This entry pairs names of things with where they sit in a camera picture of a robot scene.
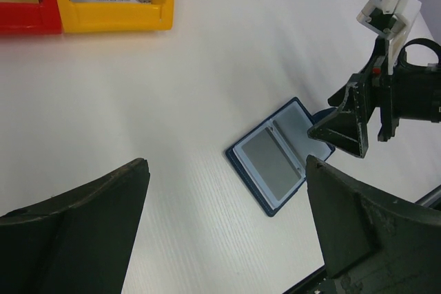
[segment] table surface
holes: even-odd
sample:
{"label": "table surface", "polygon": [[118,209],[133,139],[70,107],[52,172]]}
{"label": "table surface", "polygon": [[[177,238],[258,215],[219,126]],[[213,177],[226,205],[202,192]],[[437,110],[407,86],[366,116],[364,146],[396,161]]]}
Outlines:
{"label": "table surface", "polygon": [[[223,151],[293,96],[326,106],[371,54],[366,1],[176,0],[170,32],[0,40],[0,213],[144,157],[124,293],[282,293],[322,265],[307,186],[268,218]],[[438,126],[379,128],[364,160],[329,163],[410,201],[440,184]]]}

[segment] open box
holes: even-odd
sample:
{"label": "open box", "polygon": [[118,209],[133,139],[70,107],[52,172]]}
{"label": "open box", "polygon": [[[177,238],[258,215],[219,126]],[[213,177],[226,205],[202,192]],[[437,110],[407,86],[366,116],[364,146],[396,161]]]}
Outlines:
{"label": "open box", "polygon": [[0,3],[0,34],[60,34],[57,0]]}
{"label": "open box", "polygon": [[174,0],[143,3],[74,3],[58,0],[64,32],[169,30]]}

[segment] robotic arm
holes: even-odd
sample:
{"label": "robotic arm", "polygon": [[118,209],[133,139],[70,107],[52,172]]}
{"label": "robotic arm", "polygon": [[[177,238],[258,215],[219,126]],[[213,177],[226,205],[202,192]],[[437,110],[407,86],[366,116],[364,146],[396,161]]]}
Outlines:
{"label": "robotic arm", "polygon": [[[378,34],[371,58],[347,84],[328,99],[335,110],[309,131],[321,140],[364,158],[369,146],[367,123],[380,108],[379,141],[395,136],[401,118],[441,120],[441,46],[428,39],[405,44],[418,16],[418,0],[369,0],[357,20]],[[438,55],[438,63],[407,63],[406,47],[423,45]]]}

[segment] red plastic tray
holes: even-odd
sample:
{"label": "red plastic tray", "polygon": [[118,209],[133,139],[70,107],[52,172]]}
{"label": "red plastic tray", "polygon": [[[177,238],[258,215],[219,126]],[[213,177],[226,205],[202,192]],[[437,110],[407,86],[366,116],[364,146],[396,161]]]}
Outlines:
{"label": "red plastic tray", "polygon": [[0,34],[60,34],[57,0],[0,3]]}

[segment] yellow bin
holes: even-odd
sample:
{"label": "yellow bin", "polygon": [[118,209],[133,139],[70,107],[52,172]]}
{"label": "yellow bin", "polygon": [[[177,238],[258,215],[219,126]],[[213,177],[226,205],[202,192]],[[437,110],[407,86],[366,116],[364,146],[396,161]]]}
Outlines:
{"label": "yellow bin", "polygon": [[57,0],[65,32],[169,30],[174,0],[142,3],[72,3]]}

